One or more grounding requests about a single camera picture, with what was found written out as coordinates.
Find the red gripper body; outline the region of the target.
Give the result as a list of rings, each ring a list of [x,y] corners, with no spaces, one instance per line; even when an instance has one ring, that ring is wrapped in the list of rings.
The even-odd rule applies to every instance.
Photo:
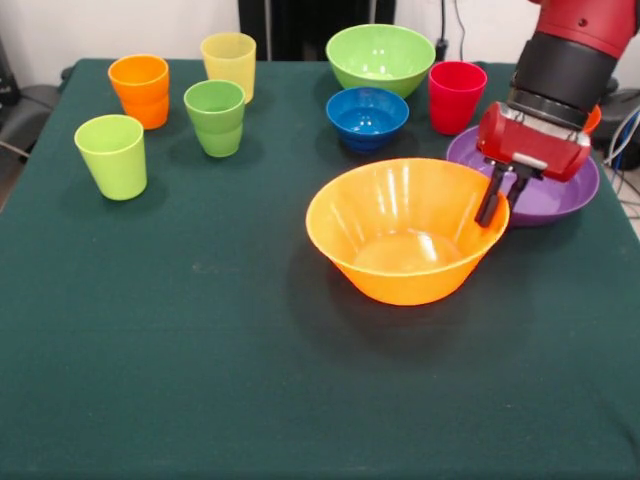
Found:
[[[566,182],[588,159],[591,141],[582,131],[494,102],[481,117],[477,149],[496,162],[525,165],[547,178]]]

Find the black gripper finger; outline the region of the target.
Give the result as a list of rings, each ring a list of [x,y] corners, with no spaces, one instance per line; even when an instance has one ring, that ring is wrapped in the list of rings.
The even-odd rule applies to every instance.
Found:
[[[475,216],[476,223],[483,228],[486,228],[493,219],[498,204],[500,187],[506,171],[507,168],[505,165],[501,163],[493,164],[489,185]]]
[[[516,179],[515,179],[514,183],[512,184],[512,186],[510,187],[509,192],[507,194],[507,201],[508,201],[508,204],[509,204],[509,208],[511,210],[515,209],[516,204],[517,204],[521,194],[523,193],[523,191],[527,187],[530,179],[531,179],[531,175],[530,174],[518,173],[516,175]]]

